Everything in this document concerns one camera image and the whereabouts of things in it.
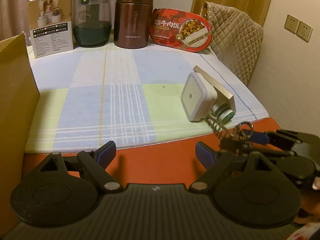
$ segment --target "beige quilted cover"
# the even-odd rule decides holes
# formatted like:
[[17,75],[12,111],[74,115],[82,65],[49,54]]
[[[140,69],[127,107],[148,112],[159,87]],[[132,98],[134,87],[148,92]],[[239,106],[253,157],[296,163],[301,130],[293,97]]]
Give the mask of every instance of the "beige quilted cover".
[[203,3],[200,14],[212,27],[212,50],[247,85],[260,52],[262,27],[236,8],[211,2]]

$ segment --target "yellow stripe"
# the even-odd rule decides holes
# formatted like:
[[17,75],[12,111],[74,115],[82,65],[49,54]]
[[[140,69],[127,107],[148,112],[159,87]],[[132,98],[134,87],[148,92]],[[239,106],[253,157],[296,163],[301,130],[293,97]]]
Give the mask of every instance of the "yellow stripe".
[[103,120],[103,100],[104,100],[104,78],[106,76],[106,62],[107,62],[107,48],[104,55],[102,88],[101,88],[101,103],[100,103],[100,117],[99,117],[99,146],[102,146],[102,120]]

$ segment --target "wall socket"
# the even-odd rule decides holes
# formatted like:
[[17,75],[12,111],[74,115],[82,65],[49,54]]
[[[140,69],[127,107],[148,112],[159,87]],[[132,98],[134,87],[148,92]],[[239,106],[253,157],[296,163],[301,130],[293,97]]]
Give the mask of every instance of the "wall socket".
[[297,35],[304,39],[306,42],[310,40],[310,36],[312,33],[313,28],[310,27],[308,24],[305,24],[304,22],[300,22],[297,30]]
[[298,24],[299,24],[299,20],[288,14],[284,27],[287,30],[292,31],[293,33],[297,33]]

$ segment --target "brown thermos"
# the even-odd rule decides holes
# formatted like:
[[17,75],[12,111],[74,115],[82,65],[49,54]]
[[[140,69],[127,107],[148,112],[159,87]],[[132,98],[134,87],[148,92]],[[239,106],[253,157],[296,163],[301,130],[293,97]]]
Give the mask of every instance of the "brown thermos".
[[117,0],[114,43],[125,49],[143,48],[148,43],[153,0]]

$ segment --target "beef rice package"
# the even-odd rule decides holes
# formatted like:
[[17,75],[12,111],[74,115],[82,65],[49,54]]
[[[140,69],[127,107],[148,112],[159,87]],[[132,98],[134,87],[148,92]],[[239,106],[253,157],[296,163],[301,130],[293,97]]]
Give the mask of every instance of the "beef rice package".
[[203,17],[174,9],[154,9],[150,36],[159,45],[191,52],[205,49],[211,42],[211,27]]

